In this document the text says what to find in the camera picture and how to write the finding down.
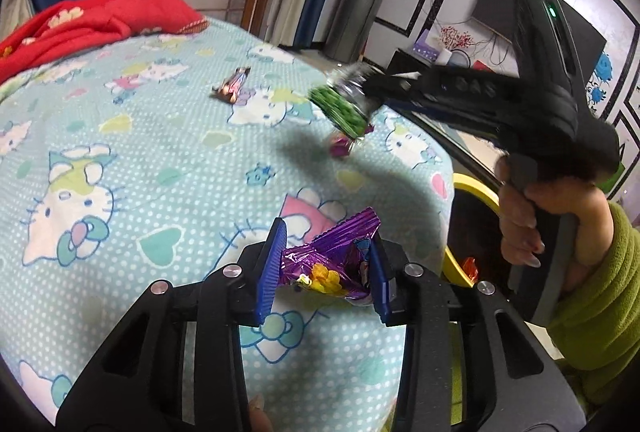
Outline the left hand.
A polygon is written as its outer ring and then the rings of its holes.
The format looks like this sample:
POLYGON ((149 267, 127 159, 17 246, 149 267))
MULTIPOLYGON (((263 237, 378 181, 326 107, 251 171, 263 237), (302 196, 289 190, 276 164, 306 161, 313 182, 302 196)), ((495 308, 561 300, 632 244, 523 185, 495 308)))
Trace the left hand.
POLYGON ((256 394, 248 403, 250 430, 253 432, 273 432, 273 425, 265 412, 262 394, 256 394))

